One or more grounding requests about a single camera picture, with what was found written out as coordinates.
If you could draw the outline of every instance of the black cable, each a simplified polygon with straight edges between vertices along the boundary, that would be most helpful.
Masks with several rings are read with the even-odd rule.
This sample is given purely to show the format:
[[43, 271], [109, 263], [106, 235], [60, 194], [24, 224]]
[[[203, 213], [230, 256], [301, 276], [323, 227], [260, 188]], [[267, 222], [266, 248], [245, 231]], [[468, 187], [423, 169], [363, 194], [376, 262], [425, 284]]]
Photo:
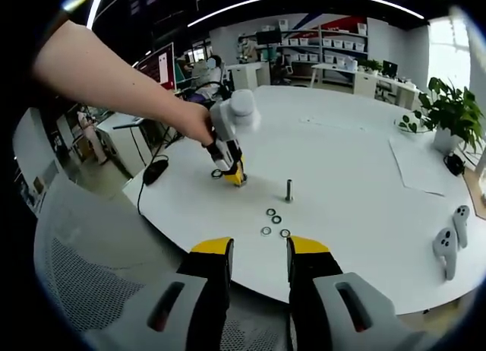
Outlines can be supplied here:
[[135, 147], [137, 148], [137, 152], [138, 152], [138, 156], [140, 156], [140, 160], [142, 160], [142, 163], [144, 163], [144, 166], [147, 166], [144, 158], [142, 157], [142, 153], [140, 152], [140, 148], [138, 148], [137, 140], [135, 140], [134, 132], [132, 131], [131, 127], [130, 127], [130, 133], [131, 133], [131, 137], [134, 139], [134, 144], [135, 144]]
[[[160, 145], [157, 147], [155, 153], [152, 155], [152, 159], [150, 160], [150, 163], [148, 164], [148, 166], [152, 165], [153, 164], [153, 161], [157, 158], [157, 157], [165, 157], [167, 161], [169, 161], [169, 157], [167, 155], [164, 155], [164, 154], [161, 154], [161, 155], [157, 155], [160, 151], [160, 149], [162, 148], [162, 146], [164, 145], [164, 141], [166, 140], [166, 136], [167, 134], [169, 133], [169, 129], [170, 127], [168, 126], [166, 131], [164, 132], [164, 135], [162, 137], [162, 141], [160, 142]], [[168, 146], [170, 146], [171, 144], [173, 144], [174, 142], [178, 141], [179, 139], [181, 138], [178, 138], [178, 135], [179, 133], [177, 132], [176, 134], [176, 138], [177, 139], [172, 139], [170, 141], [167, 142], [167, 145], [165, 148], [167, 148]], [[144, 190], [144, 180], [142, 179], [142, 185], [140, 186], [140, 191], [138, 192], [138, 199], [137, 199], [137, 212], [138, 212], [138, 215], [141, 216], [142, 213], [140, 212], [140, 199], [142, 198], [142, 191]]]

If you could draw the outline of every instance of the computer mouse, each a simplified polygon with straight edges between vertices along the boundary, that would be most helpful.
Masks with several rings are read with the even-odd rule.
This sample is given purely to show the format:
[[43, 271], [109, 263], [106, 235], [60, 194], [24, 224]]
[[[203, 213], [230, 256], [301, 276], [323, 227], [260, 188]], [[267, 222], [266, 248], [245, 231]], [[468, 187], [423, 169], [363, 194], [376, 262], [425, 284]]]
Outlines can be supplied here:
[[159, 178], [159, 176], [161, 176], [162, 173], [166, 171], [168, 165], [169, 165], [168, 160], [159, 160], [147, 166], [143, 176], [144, 184], [145, 185], [153, 184]]

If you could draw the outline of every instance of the human arm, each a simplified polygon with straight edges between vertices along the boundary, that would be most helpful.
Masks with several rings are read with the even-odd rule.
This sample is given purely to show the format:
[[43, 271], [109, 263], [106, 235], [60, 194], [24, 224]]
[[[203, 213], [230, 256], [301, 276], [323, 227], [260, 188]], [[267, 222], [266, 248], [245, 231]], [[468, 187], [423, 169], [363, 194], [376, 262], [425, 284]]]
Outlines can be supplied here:
[[84, 26], [62, 24], [39, 51], [33, 74], [72, 100], [164, 122], [204, 146], [213, 142], [206, 108], [132, 68]]

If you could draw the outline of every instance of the computer monitor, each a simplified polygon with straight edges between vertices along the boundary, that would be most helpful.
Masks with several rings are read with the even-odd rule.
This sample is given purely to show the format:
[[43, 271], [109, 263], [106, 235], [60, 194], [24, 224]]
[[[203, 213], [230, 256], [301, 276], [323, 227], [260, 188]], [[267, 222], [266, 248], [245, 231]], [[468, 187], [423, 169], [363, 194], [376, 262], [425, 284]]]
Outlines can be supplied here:
[[389, 61], [383, 61], [382, 74], [395, 78], [398, 71], [398, 65]]
[[257, 32], [257, 43], [259, 45], [270, 45], [271, 43], [281, 43], [282, 34], [279, 29]]
[[167, 90], [177, 89], [175, 80], [174, 43], [170, 43], [142, 60], [138, 70], [151, 77]]

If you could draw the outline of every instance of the ceiling light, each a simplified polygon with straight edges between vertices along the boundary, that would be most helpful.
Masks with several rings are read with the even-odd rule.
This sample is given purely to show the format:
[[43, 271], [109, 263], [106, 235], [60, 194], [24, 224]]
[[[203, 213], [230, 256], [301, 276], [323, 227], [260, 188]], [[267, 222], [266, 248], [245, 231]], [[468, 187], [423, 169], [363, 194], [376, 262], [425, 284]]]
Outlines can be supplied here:
[[90, 14], [88, 15], [88, 22], [86, 23], [86, 27], [88, 27], [90, 30], [93, 29], [94, 18], [98, 12], [99, 3], [101, 3], [101, 0], [93, 0], [93, 4], [91, 5]]
[[[246, 2], [241, 2], [241, 3], [234, 4], [234, 5], [230, 5], [229, 7], [226, 7], [226, 8], [223, 8], [223, 9], [219, 9], [218, 11], [214, 11], [213, 13], [210, 13], [210, 14], [208, 14], [205, 17], [199, 18], [198, 20], [196, 20], [196, 21], [188, 24], [188, 27], [192, 27], [195, 24], [198, 24], [199, 22], [205, 21], [208, 18], [214, 17], [215, 15], [217, 15], [219, 13], [223, 13], [224, 11], [229, 11], [230, 9], [237, 8], [237, 7], [241, 7], [242, 5], [256, 3], [256, 2], [261, 2], [261, 1], [263, 1], [263, 0], [247, 0]], [[390, 2], [386, 2], [384, 0], [368, 0], [368, 1], [370, 1], [370, 2], [376, 2], [376, 3], [381, 3], [381, 4], [384, 4], [384, 5], [388, 5], [389, 7], [399, 9], [400, 11], [404, 11], [405, 13], [409, 13], [409, 14], [413, 15], [414, 17], [417, 17], [417, 18], [420, 18], [420, 19], [424, 19], [424, 16], [423, 15], [420, 15], [419, 13], [415, 13], [414, 11], [411, 11], [410, 9], [401, 7], [400, 5], [397, 5], [397, 4], [393, 4], [393, 3], [390, 3]]]

